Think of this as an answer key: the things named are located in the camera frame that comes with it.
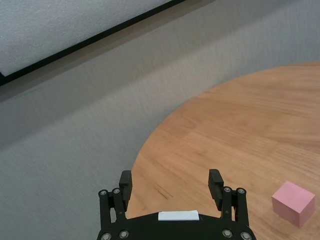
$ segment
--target screw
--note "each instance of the screw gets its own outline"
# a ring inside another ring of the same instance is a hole
[[[252,240],[251,235],[245,231],[243,231],[240,235],[241,235],[242,239],[244,239],[244,240]]]
[[[232,237],[232,232],[229,229],[223,229],[222,230],[222,235],[226,238],[231,238]]]
[[[129,236],[129,232],[126,231],[126,230],[121,231],[120,234],[119,234],[119,237],[120,237],[121,239],[125,239],[125,238],[127,238],[128,236]]]
[[[101,237],[101,240],[110,240],[110,239],[111,239],[111,234],[110,233],[105,233]]]

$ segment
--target pink cube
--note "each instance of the pink cube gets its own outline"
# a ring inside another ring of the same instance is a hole
[[[315,211],[315,195],[286,181],[273,194],[272,208],[276,214],[302,227]]]

